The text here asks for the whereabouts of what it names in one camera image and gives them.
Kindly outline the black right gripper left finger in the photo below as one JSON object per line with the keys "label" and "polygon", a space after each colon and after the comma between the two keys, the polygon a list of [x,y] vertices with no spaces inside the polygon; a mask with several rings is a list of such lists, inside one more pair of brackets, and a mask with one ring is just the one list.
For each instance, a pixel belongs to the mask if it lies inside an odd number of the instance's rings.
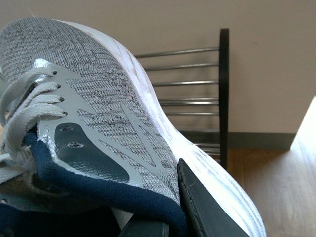
{"label": "black right gripper left finger", "polygon": [[168,237],[169,225],[156,220],[131,219],[119,237]]}

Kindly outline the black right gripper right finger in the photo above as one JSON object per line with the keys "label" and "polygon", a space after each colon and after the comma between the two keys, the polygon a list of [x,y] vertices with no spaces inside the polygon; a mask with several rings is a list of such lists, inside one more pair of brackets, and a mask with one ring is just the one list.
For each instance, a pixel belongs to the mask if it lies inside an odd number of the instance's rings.
{"label": "black right gripper right finger", "polygon": [[190,237],[246,237],[181,158],[177,164],[180,203]]}

